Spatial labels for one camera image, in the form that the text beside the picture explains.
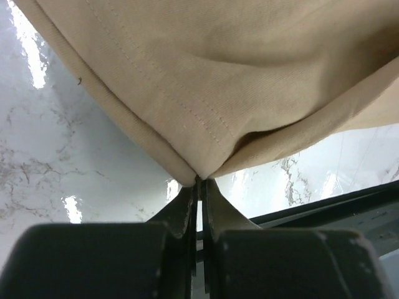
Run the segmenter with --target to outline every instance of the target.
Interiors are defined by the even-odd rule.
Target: white marble
[[[31,225],[145,221],[174,198],[179,184],[107,118],[10,0],[0,1],[0,44],[0,267]],[[376,186],[399,178],[398,133],[337,134],[217,181],[248,217]]]

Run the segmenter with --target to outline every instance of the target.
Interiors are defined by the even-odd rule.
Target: beige cloth
[[[399,119],[399,0],[17,0],[185,185]]]

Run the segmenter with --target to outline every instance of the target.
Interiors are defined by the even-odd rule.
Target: fabric fold
[[[17,0],[183,185],[398,122],[397,0]]]

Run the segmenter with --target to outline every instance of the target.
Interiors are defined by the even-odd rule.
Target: marble surface
[[[0,267],[31,225],[145,221],[176,196],[10,0],[0,44]],[[348,131],[217,181],[254,217],[397,180],[398,150],[399,125]]]

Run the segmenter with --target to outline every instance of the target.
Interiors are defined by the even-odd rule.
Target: beige fabric
[[[185,185],[399,119],[398,0],[16,3]]]

